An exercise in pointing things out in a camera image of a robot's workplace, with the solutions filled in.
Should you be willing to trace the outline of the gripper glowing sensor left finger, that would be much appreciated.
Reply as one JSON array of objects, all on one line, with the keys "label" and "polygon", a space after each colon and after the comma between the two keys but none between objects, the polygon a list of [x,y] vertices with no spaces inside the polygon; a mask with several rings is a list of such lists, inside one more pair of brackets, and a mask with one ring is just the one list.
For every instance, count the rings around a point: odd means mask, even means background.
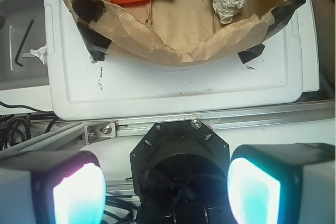
[{"label": "gripper glowing sensor left finger", "polygon": [[105,202],[90,151],[1,152],[1,223],[100,223]]}]

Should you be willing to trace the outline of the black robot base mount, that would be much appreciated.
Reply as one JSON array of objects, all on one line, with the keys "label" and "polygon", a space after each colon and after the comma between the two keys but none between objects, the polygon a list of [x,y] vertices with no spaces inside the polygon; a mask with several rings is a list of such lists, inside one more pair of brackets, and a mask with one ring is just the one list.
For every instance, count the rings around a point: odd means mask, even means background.
[{"label": "black robot base mount", "polygon": [[234,223],[230,149],[200,120],[154,124],[130,153],[137,223]]}]

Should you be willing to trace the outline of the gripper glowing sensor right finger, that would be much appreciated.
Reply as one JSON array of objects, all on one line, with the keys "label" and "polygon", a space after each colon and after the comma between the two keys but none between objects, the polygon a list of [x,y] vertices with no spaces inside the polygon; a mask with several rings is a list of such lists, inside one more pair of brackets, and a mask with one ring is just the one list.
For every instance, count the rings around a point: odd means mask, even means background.
[{"label": "gripper glowing sensor right finger", "polygon": [[241,145],[227,190],[237,223],[335,223],[335,146]]}]

